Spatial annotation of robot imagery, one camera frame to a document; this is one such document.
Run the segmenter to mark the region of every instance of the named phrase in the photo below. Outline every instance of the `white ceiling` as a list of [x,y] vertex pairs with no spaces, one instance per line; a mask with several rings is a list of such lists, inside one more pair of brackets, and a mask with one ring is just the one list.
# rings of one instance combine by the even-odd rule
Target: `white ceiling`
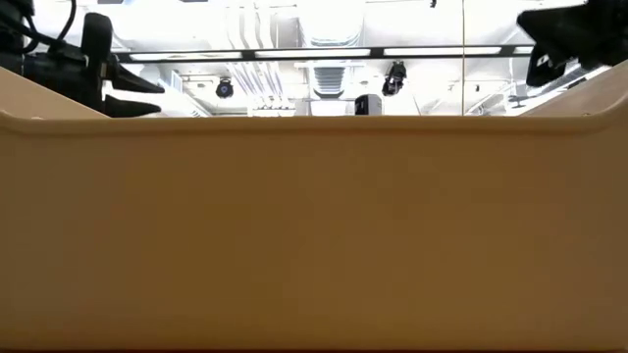
[[[295,7],[298,1],[266,1],[271,5],[271,36],[275,45],[281,48],[299,47],[300,32]],[[582,3],[578,0],[439,0],[437,7],[431,9],[430,0],[366,2],[363,46],[530,44],[532,41],[515,23],[518,14],[526,9]],[[226,7],[236,1],[182,4],[177,0],[136,0],[140,6],[98,6],[94,5],[95,0],[79,3],[82,5],[81,12],[68,41],[80,43],[82,16],[87,11],[96,11],[110,16],[120,39],[117,44],[122,47],[134,51],[165,51],[225,49]],[[35,0],[35,6],[37,28],[56,35],[67,19],[69,1]],[[321,25],[334,24],[326,24],[326,19],[322,18]],[[294,64],[282,62],[280,71],[288,97],[296,102],[298,108],[301,100],[315,97],[310,97],[305,70],[297,69]],[[384,74],[391,61],[373,60],[363,64],[363,67],[354,69],[343,99],[381,91]],[[399,95],[385,99],[386,114],[457,115],[468,112],[496,93],[505,90],[507,95],[513,89],[512,83],[525,81],[528,60],[468,59],[463,63],[458,59],[424,59],[406,60],[405,65],[409,84]],[[220,100],[214,94],[218,77],[230,74],[225,64],[163,64],[159,69],[162,74],[176,70],[184,79],[195,79],[195,82],[185,84],[186,91],[212,114],[246,112],[250,97],[246,97],[238,87],[231,99]],[[304,113],[307,109],[297,109],[297,114]]]

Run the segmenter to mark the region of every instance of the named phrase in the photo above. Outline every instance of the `security camera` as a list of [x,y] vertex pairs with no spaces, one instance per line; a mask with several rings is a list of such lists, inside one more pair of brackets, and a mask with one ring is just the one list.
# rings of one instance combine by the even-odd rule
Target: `security camera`
[[384,94],[384,96],[389,97],[399,93],[401,88],[403,88],[403,80],[406,77],[407,73],[403,62],[394,62],[391,66],[391,69],[386,75],[384,88],[382,88],[382,93]]
[[231,98],[234,95],[234,87],[230,78],[220,79],[220,83],[218,83],[216,88],[216,95],[222,99]]

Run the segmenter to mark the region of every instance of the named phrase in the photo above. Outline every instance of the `black camera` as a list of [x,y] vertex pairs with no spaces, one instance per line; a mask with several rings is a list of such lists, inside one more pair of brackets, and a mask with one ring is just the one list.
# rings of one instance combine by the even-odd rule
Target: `black camera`
[[389,72],[386,74],[386,81],[382,88],[382,94],[386,97],[394,96],[403,88],[403,80],[407,78],[407,73],[403,62],[392,63]]
[[[104,80],[111,80],[116,89],[143,93],[163,93],[164,88],[135,76],[111,53],[113,26],[106,16],[85,16],[80,48],[66,43],[77,11],[72,0],[70,19],[58,38],[41,34],[32,17],[32,0],[0,0],[0,67],[28,78],[80,104],[112,118],[137,117],[157,113],[152,104],[102,98]],[[26,19],[29,26],[23,25]],[[31,42],[24,47],[24,38]],[[48,45],[45,53],[28,54],[39,44]]]
[[216,95],[222,99],[234,96],[234,87],[230,78],[221,78],[218,87],[216,87]]
[[578,60],[583,69],[628,59],[628,1],[589,0],[584,5],[523,12],[518,24],[536,41],[527,83],[543,86]]

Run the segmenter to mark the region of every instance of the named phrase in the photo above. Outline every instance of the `ceiling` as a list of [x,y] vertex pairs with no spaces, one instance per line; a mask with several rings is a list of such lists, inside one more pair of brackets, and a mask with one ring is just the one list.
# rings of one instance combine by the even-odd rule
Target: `ceiling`
[[[79,2],[77,20],[68,37],[80,44],[82,17],[98,12],[111,18],[116,51],[183,51],[245,49],[230,46],[227,39],[240,30],[246,33],[251,18],[262,4],[270,16],[270,38],[276,48],[304,46],[299,16],[299,3],[318,1],[321,11],[310,11],[317,30],[326,33],[341,31],[345,17],[358,16],[363,23],[359,46],[434,46],[434,45],[502,45],[532,44],[516,25],[516,17],[527,9],[580,4],[581,0],[439,0],[431,8],[431,0],[361,0],[363,8],[342,7],[341,1],[322,0],[209,0],[183,3],[179,0],[127,0],[121,5],[98,5],[96,0]],[[68,0],[35,0],[37,29],[55,35],[63,27],[70,12]],[[261,39],[260,18],[253,31]],[[344,95],[339,99],[321,99],[312,91],[311,73],[307,65],[320,63],[279,62],[283,92],[290,114],[344,115],[353,114],[352,101],[360,94],[380,93],[392,60],[355,61],[347,69]],[[542,99],[517,104],[509,96],[524,96],[527,58],[491,59],[414,59],[405,60],[406,85],[394,97],[384,98],[387,115],[517,115],[539,104]],[[254,64],[249,69],[255,71]],[[234,65],[225,63],[166,63],[130,68],[152,80],[168,78],[175,72],[183,79],[183,91],[168,99],[156,95],[128,95],[162,106],[168,115],[188,115],[193,109],[202,115],[265,115],[258,109],[260,97],[246,92],[235,80],[232,98],[216,96],[221,77],[232,77]],[[267,115],[276,115],[268,109]]]

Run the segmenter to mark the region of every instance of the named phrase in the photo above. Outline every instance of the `ventilation duct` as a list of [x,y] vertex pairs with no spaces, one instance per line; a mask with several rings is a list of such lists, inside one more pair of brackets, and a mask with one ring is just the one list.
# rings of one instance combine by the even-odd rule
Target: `ventilation duct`
[[[364,0],[301,0],[298,3],[303,46],[307,48],[355,47],[360,44]],[[347,61],[337,67],[309,69],[310,84],[321,98],[339,98],[348,78]]]

